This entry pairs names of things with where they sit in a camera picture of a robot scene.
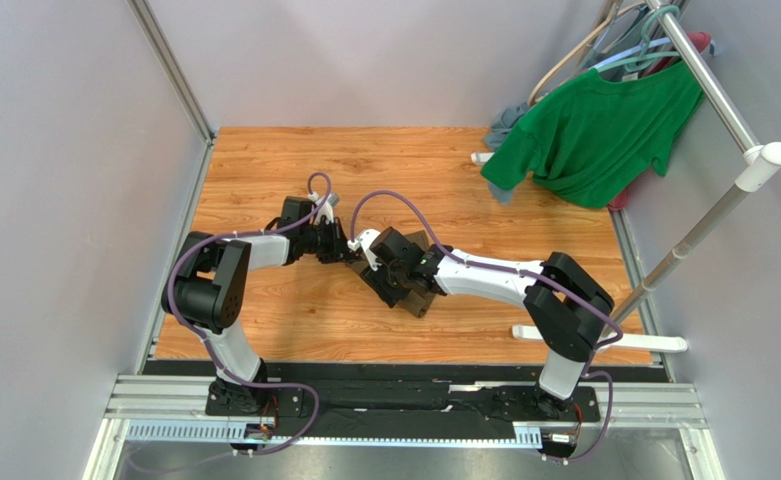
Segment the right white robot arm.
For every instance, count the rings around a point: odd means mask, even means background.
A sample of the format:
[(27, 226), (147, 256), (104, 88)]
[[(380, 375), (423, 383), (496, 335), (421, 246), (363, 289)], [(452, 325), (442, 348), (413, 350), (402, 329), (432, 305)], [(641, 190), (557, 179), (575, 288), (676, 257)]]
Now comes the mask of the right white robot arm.
[(466, 295), (525, 310), (549, 352), (531, 406), (554, 419), (573, 409), (573, 393), (597, 346), (615, 302), (572, 257), (554, 252), (544, 261), (510, 262), (460, 249), (427, 249), (396, 229), (367, 229), (348, 246), (364, 261), (360, 278), (389, 307), (414, 295)]

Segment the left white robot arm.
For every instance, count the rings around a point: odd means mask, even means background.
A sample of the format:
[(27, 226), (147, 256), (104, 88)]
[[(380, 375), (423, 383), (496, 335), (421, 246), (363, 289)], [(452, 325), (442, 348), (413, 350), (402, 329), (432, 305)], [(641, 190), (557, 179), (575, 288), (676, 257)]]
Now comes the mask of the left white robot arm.
[(347, 238), (333, 208), (335, 194), (289, 196), (264, 230), (236, 235), (193, 231), (163, 290), (165, 312), (179, 314), (216, 368), (209, 386), (210, 415), (258, 415), (271, 406), (267, 368), (240, 325), (249, 272), (291, 265), (304, 255), (321, 263), (350, 260)]

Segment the brown cloth napkin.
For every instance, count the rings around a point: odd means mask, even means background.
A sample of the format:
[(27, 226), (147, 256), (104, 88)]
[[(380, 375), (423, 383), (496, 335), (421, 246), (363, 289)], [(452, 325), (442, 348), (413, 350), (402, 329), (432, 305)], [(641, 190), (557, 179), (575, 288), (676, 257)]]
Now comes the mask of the brown cloth napkin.
[[(369, 265), (366, 261), (362, 260), (358, 256), (358, 259), (352, 262), (348, 262), (347, 266), (361, 279), (361, 272), (364, 270), (365, 267)], [(434, 293), (428, 292), (426, 294), (419, 294), (413, 290), (410, 290), (408, 296), (404, 300), (399, 302), (395, 307), (406, 310), (416, 318), (422, 318), (427, 313), (434, 298), (435, 298)]]

